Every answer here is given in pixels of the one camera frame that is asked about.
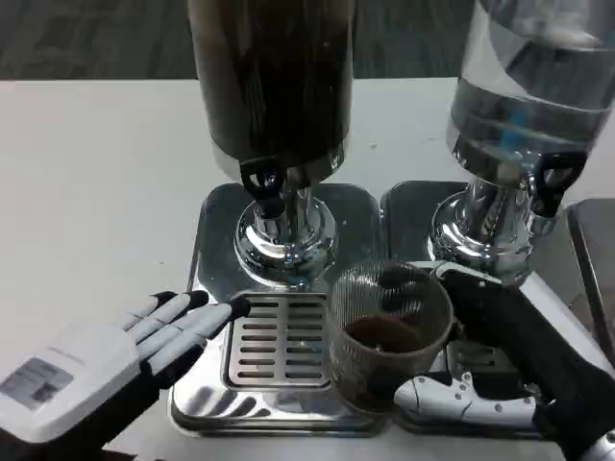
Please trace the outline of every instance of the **label on robot hand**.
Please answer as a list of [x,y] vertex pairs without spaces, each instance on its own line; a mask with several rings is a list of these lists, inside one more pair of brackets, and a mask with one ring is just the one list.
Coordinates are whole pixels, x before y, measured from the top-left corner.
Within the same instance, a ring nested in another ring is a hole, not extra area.
[[55,365],[31,358],[0,384],[0,393],[36,411],[72,380],[73,375]]

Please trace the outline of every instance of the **chrome dispenser base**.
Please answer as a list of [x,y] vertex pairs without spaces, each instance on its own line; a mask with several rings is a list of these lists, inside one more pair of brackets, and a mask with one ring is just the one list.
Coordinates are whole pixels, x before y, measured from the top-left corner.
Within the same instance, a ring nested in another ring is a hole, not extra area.
[[523,279],[533,248],[524,226],[526,208],[523,191],[475,180],[444,200],[433,214],[433,257],[510,282]]
[[255,202],[239,219],[234,248],[241,267],[259,283],[302,286],[320,277],[335,260],[335,220],[323,202],[311,197],[308,190],[302,192],[307,193],[299,204],[306,219],[302,225],[305,233],[292,243],[283,243],[267,233],[269,227],[277,230],[287,225],[286,218],[263,220]]
[[172,389],[169,414],[180,431],[360,436],[383,424],[347,409],[324,366],[326,294],[343,269],[382,256],[380,210],[351,185],[318,184],[313,194],[337,223],[337,253],[322,277],[294,287],[260,282],[239,263],[235,231],[252,202],[243,187],[222,185],[204,202],[188,287],[214,301],[249,293],[255,308],[211,341]]
[[[403,182],[381,200],[383,231],[388,257],[406,261],[432,258],[430,243],[432,218],[442,204],[451,204],[467,184],[461,182]],[[567,221],[561,219],[551,235],[540,239],[529,260],[535,269],[579,318],[590,318],[585,289],[578,270]],[[466,340],[450,343],[432,371],[447,371],[459,377],[464,371],[474,375],[477,390],[485,398],[512,399],[521,395],[519,375],[502,351]],[[398,414],[403,428],[422,433],[497,438],[539,438],[535,431],[519,431],[484,425],[464,425]]]

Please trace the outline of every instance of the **table surface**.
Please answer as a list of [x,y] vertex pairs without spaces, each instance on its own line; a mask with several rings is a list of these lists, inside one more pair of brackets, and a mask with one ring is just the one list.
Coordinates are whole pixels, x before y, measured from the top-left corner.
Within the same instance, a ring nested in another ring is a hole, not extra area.
[[[463,181],[444,132],[455,79],[355,84],[350,152],[330,182],[374,197],[408,180]],[[606,126],[567,202],[615,197]],[[109,319],[131,300],[185,289],[198,211],[229,180],[211,155],[194,81],[0,84],[0,367],[68,323]],[[143,460],[547,460],[555,446],[421,437],[190,439],[165,399],[111,447]]]

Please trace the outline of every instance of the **gray carpet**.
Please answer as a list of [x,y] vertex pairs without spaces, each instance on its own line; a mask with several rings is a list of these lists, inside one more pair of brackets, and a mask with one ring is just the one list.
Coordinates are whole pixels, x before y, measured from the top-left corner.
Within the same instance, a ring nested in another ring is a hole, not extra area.
[[[457,74],[474,0],[357,1],[356,77]],[[184,0],[0,0],[0,79],[192,78]]]

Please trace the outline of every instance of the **brown liquid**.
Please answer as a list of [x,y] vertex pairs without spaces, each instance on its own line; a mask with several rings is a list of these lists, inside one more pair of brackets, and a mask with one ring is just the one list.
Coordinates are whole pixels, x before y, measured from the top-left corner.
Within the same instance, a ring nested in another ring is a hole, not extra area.
[[362,317],[347,325],[345,330],[363,346],[379,352],[402,353],[422,349],[416,328],[392,317]]
[[320,158],[346,136],[355,0],[188,0],[211,136],[238,160]]

